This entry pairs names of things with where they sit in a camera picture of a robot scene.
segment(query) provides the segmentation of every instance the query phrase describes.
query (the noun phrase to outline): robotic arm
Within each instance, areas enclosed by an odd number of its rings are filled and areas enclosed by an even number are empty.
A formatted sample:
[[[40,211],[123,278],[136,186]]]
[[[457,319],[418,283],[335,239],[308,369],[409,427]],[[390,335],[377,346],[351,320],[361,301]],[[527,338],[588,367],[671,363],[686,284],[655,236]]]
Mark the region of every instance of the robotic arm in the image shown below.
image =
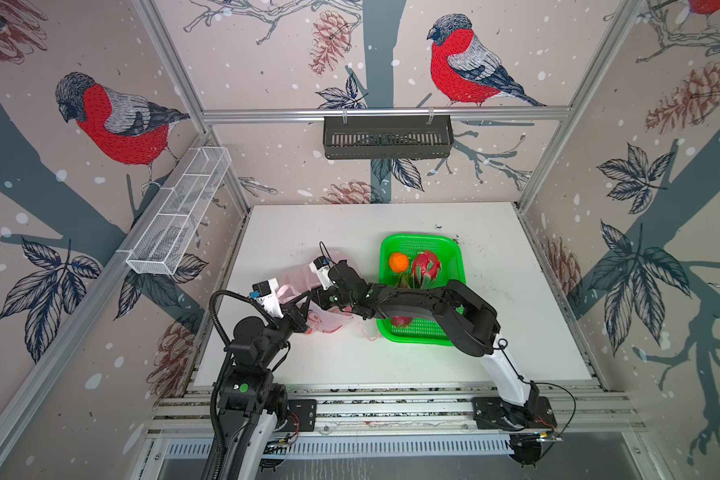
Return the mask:
[[[346,260],[334,263],[326,256],[315,259],[310,268],[321,286],[288,303],[278,303],[274,280],[255,284],[248,297],[227,290],[211,295],[209,313],[224,342],[226,358],[211,394],[214,442],[203,480],[253,479],[256,475],[269,436],[288,416],[286,389],[274,383],[272,375],[287,353],[271,369],[269,363],[279,350],[290,350],[292,333],[307,331],[310,302],[324,310],[337,306],[363,319],[408,316],[435,321],[457,349],[480,359],[496,384],[498,401],[477,410],[482,412],[475,416],[482,421],[481,428],[518,432],[557,425],[548,400],[539,397],[536,385],[514,366],[508,342],[500,334],[496,309],[465,284],[450,280],[446,286],[416,290],[365,283]],[[266,324],[257,316],[244,318],[230,340],[216,314],[222,295],[252,304]]]

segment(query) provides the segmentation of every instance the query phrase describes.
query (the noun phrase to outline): orange fruit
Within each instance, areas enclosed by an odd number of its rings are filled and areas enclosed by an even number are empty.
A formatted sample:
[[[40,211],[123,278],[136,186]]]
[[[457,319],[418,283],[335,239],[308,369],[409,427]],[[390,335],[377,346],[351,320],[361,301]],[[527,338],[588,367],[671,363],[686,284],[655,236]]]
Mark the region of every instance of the orange fruit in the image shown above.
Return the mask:
[[[408,256],[400,252],[394,252],[389,256],[389,268],[396,274],[402,274],[408,269]]]

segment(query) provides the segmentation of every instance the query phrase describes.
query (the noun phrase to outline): bird head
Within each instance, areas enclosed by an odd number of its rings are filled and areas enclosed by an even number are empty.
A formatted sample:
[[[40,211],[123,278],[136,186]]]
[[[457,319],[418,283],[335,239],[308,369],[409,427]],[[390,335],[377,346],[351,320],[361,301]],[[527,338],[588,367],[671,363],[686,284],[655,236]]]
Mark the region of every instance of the bird head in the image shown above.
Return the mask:
[[[461,13],[451,13],[444,15],[432,25],[432,28],[427,35],[427,40],[432,40],[437,46],[443,46],[443,43],[448,40],[451,33],[457,30],[471,30],[472,22],[469,21],[467,15]]]
[[[85,103],[83,94],[85,91],[96,85],[96,82],[86,74],[72,72],[61,79],[56,86],[56,102],[59,104],[59,112],[64,121],[72,120],[86,121]]]

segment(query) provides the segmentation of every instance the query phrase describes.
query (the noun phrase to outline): black mounting plate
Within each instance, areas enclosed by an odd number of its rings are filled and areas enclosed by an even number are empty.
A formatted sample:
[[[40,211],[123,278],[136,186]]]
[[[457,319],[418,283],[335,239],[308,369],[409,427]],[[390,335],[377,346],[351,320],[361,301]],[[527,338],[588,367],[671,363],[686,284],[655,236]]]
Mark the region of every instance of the black mounting plate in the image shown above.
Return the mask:
[[[300,432],[315,431],[315,417],[317,413],[317,400],[288,400],[288,413],[292,413],[298,417]],[[280,428],[279,432],[295,432],[296,425],[293,420],[288,417],[286,426]]]
[[[544,422],[540,422],[538,418],[528,422],[529,429],[549,430],[549,425],[557,428],[557,420],[550,407],[550,401],[547,397],[540,396],[538,399],[537,415]],[[475,422],[478,424],[478,430],[503,430],[501,427],[503,422],[496,423],[495,420],[505,416],[504,408],[501,406],[501,398],[493,397],[475,397],[472,398],[472,412]]]

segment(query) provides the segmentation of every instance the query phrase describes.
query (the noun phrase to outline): white tabletop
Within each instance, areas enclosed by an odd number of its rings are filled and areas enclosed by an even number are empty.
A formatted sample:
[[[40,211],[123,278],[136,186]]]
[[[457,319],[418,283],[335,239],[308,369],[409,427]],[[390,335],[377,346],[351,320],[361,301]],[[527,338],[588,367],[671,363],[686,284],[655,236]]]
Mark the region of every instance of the white tabletop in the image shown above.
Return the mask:
[[[318,256],[320,241],[353,258],[365,281],[377,282],[379,246],[399,233],[458,241],[466,283],[498,312],[501,333],[526,378],[591,378],[509,203],[255,206],[227,289],[248,294],[251,284],[308,264]],[[234,325],[256,311],[223,298],[219,318],[231,338]],[[378,331],[374,320],[364,327]],[[334,333],[294,334],[290,341],[288,359],[275,373],[277,382],[290,386],[408,388],[490,381],[476,358],[453,347],[381,336],[370,342],[354,324]],[[223,357],[214,331],[195,384],[212,384]]]

